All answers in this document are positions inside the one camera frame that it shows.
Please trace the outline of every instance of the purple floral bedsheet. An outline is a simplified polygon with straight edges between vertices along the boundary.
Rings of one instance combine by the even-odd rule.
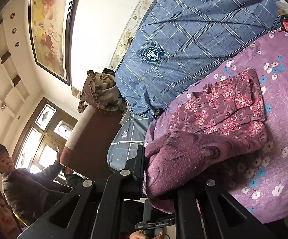
[[[168,132],[172,115],[193,92],[249,68],[259,78],[268,142],[255,153],[212,165],[200,178],[214,179],[262,223],[268,223],[288,216],[288,33],[278,30],[259,38],[191,85],[151,122],[145,145]]]

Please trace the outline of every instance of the silver screw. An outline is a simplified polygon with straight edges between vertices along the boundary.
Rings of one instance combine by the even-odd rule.
[[[83,185],[83,187],[90,187],[90,186],[92,186],[92,181],[90,181],[90,180],[85,180],[83,183],[82,183],[82,185]]]
[[[122,175],[122,176],[128,176],[128,175],[130,175],[130,171],[129,170],[121,170],[121,172],[120,172],[120,174]]]
[[[209,179],[209,180],[206,181],[206,185],[208,185],[208,186],[214,186],[214,185],[215,185],[215,181],[212,180],[212,179]]]

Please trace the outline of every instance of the dark glass bottle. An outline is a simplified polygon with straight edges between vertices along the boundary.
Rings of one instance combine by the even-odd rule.
[[[278,13],[280,15],[280,23],[282,25],[282,30],[288,32],[288,18],[285,15],[285,11],[280,9],[278,10]]]

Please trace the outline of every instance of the round logo print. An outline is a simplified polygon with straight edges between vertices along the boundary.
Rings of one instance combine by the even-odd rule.
[[[161,57],[164,55],[164,50],[156,44],[151,44],[150,47],[142,51],[141,55],[144,61],[157,63],[162,59]]]

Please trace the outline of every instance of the blue bedding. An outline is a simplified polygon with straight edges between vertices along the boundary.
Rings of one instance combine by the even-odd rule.
[[[154,117],[188,86],[279,28],[276,0],[154,0],[116,72],[132,112]]]

